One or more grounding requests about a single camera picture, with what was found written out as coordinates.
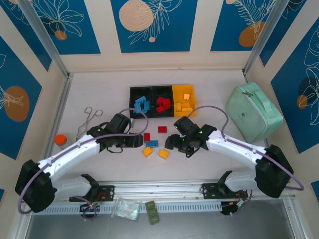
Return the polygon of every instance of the orange lid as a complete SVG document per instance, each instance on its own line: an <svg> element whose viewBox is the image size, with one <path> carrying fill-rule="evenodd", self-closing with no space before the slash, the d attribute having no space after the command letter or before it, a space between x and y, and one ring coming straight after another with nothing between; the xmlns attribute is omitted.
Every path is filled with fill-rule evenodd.
<svg viewBox="0 0 319 239"><path fill-rule="evenodd" d="M58 146L63 146L66 144L66 137L62 134L59 134L57 135L55 138L54 138L54 142L56 145Z"/></svg>

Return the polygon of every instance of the yellow building block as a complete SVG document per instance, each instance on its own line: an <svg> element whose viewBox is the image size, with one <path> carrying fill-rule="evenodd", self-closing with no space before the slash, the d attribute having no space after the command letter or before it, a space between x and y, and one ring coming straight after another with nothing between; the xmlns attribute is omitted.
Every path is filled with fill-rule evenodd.
<svg viewBox="0 0 319 239"><path fill-rule="evenodd" d="M163 158L163 159L168 159L169 157L169 152L165 151L164 149L162 149L160 152L159 152L159 157Z"/></svg>
<svg viewBox="0 0 319 239"><path fill-rule="evenodd" d="M190 94L184 94L184 100L189 100Z"/></svg>
<svg viewBox="0 0 319 239"><path fill-rule="evenodd" d="M175 110L181 111L181 103L175 103Z"/></svg>
<svg viewBox="0 0 319 239"><path fill-rule="evenodd" d="M193 111L193 108L182 108L181 111Z"/></svg>
<svg viewBox="0 0 319 239"><path fill-rule="evenodd" d="M181 107L182 108L191 108L190 102L182 103Z"/></svg>
<svg viewBox="0 0 319 239"><path fill-rule="evenodd" d="M143 155L144 155L145 157L150 156L151 153L152 153L152 149L151 149L150 147L147 147L147 148L145 148L145 149L143 150Z"/></svg>

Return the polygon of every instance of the white floor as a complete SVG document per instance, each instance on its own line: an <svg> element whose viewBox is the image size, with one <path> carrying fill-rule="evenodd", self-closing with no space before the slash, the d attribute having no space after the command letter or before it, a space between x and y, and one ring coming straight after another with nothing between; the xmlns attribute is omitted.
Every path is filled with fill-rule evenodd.
<svg viewBox="0 0 319 239"><path fill-rule="evenodd" d="M234 87L244 84L240 70L208 71L121 71L101 73L76 73L62 117L59 133L67 135L74 143L78 127L87 117L84 109L91 106L94 110L102 109L103 115L94 118L89 128L109 121L120 110L129 106L129 89L131 86L194 84L198 106L215 105L225 108ZM197 116L191 118L202 127L209 124L221 129L225 116L214 109L200 109ZM173 124L178 118L150 119L146 132L151 140L159 141L148 158L142 155L144 146L124 149L121 154L110 154L103 151L74 167L68 176L90 174L97 181L154 181L154 180L197 180L218 179L225 171L247 167L236 160L219 153L201 149L191 158L186 158L177 149L170 151L168 160L158 156L164 148L166 138L178 133ZM131 132L144 128L145 120L137 119ZM168 134L158 134L158 126L167 126ZM226 134L243 140L240 132L231 121Z"/></svg>

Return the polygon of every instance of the mint green bag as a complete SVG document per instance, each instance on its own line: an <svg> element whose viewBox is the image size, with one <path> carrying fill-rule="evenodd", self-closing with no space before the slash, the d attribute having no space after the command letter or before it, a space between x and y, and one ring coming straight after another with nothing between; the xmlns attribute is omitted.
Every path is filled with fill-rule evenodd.
<svg viewBox="0 0 319 239"><path fill-rule="evenodd" d="M280 111L255 82L236 87L226 111L248 143L266 139L284 121Z"/></svg>

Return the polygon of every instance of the red block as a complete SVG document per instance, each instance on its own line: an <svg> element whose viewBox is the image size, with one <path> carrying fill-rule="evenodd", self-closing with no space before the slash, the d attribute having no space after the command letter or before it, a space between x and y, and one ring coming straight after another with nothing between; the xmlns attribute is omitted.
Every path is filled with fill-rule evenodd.
<svg viewBox="0 0 319 239"><path fill-rule="evenodd" d="M167 127L166 126L159 126L158 132L159 133L167 133Z"/></svg>
<svg viewBox="0 0 319 239"><path fill-rule="evenodd" d="M151 140L150 134L149 133L144 133L143 134L144 142L148 142Z"/></svg>
<svg viewBox="0 0 319 239"><path fill-rule="evenodd" d="M163 100L164 100L164 97L159 96L158 99L156 100L156 104L158 106L161 106L163 104Z"/></svg>
<svg viewBox="0 0 319 239"><path fill-rule="evenodd" d="M165 109L169 109L171 107L170 99L164 99L163 100L163 106L164 106Z"/></svg>
<svg viewBox="0 0 319 239"><path fill-rule="evenodd" d="M157 112L157 113L163 113L163 112L165 112L164 106L156 107L156 112Z"/></svg>

